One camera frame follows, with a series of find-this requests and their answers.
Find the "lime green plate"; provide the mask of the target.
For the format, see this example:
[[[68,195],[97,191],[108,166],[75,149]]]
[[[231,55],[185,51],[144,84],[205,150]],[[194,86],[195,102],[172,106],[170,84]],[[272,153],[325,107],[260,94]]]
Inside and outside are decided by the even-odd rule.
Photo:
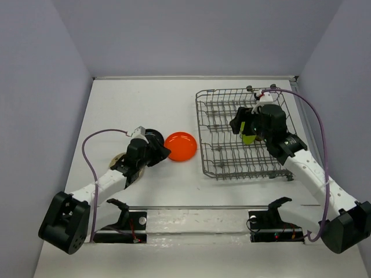
[[[240,138],[242,139],[242,142],[245,145],[250,145],[254,143],[256,140],[256,134],[252,130],[251,124],[248,124],[246,122],[241,123],[239,134]]]

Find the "orange plate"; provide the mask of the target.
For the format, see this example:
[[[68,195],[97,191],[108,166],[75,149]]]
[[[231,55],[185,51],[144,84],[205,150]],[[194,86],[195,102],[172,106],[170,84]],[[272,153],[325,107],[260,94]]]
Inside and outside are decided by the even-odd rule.
[[[178,131],[166,138],[165,147],[171,151],[170,160],[185,162],[196,154],[197,142],[189,133]]]

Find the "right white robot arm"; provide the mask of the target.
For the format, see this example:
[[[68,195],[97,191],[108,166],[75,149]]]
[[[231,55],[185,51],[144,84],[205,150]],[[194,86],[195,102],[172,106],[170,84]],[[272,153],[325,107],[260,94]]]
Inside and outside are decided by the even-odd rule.
[[[370,236],[370,203],[359,202],[326,174],[306,144],[289,132],[280,106],[240,107],[230,126],[234,134],[261,138],[269,154],[293,173],[320,205],[303,207],[282,197],[268,207],[267,221],[271,226],[295,224],[309,241],[314,242],[312,235],[316,235],[336,254]]]

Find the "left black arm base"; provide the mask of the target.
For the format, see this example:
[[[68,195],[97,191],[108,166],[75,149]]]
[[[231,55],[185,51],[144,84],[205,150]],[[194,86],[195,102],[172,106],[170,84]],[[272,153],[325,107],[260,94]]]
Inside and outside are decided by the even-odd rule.
[[[147,212],[131,210],[110,198],[98,207],[94,243],[144,244],[147,242]]]

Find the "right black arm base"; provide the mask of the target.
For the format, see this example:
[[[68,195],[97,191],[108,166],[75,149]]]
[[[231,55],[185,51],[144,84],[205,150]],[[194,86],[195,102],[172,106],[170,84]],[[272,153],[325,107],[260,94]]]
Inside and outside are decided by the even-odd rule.
[[[271,202],[266,210],[249,212],[246,227],[250,232],[252,243],[305,242],[306,236],[302,229],[283,222],[279,215],[278,209],[291,201],[291,198],[282,197]]]

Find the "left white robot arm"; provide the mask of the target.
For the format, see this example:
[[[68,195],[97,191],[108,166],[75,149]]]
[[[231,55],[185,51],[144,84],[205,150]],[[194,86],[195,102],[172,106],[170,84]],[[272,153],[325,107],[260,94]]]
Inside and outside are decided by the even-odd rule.
[[[112,225],[121,229],[128,223],[129,207],[113,195],[134,184],[144,168],[165,160],[171,153],[163,135],[138,127],[130,135],[126,151],[101,177],[71,193],[54,195],[38,231],[40,239],[67,254],[74,254],[85,240],[92,241],[97,230]]]

